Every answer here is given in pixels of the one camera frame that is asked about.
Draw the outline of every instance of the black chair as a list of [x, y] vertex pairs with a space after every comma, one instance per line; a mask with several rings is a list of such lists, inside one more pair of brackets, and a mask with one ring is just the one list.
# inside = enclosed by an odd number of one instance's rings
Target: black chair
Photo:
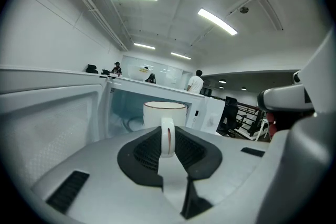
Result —
[[237, 106], [237, 99], [234, 98], [226, 98], [226, 104], [223, 110], [222, 117], [220, 118], [219, 126], [218, 126], [218, 133], [221, 135], [229, 135], [231, 137], [234, 137], [232, 133], [229, 132], [229, 130], [233, 129], [239, 129], [242, 124], [244, 123], [244, 118], [246, 115], [243, 115], [239, 121], [236, 120], [237, 114], [238, 114], [238, 106]]

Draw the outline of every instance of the mug handle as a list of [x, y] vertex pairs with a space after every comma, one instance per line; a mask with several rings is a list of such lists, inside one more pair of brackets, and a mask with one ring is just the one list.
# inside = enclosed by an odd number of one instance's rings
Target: mug handle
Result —
[[168, 158], [175, 153], [175, 125], [172, 118], [161, 118], [161, 157]]

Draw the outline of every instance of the person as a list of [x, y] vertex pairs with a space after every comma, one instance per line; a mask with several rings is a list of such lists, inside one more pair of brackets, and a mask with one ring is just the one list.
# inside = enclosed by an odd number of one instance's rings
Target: person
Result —
[[112, 69], [111, 73], [112, 74], [117, 74], [117, 75], [121, 75], [121, 68], [120, 68], [120, 63], [116, 62], [114, 63], [115, 67]]
[[149, 77], [145, 80], [145, 82], [156, 84], [156, 78], [155, 74], [151, 73]]
[[201, 75], [203, 74], [202, 71], [196, 71], [196, 75], [191, 77], [188, 82], [187, 91], [193, 93], [200, 93], [203, 87], [203, 80], [201, 79]]

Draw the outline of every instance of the cup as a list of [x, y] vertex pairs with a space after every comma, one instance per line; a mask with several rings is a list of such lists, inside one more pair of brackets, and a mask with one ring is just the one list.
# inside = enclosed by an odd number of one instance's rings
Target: cup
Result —
[[184, 126], [187, 107], [173, 102], [143, 104], [143, 124], [146, 128], [161, 126], [161, 157], [172, 157], [175, 152], [175, 126]]

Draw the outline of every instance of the black ceiling fixture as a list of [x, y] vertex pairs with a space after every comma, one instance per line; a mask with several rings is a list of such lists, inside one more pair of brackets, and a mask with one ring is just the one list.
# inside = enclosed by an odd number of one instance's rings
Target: black ceiling fixture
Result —
[[248, 13], [248, 7], [241, 7], [239, 11], [240, 13], [243, 13], [243, 14]]

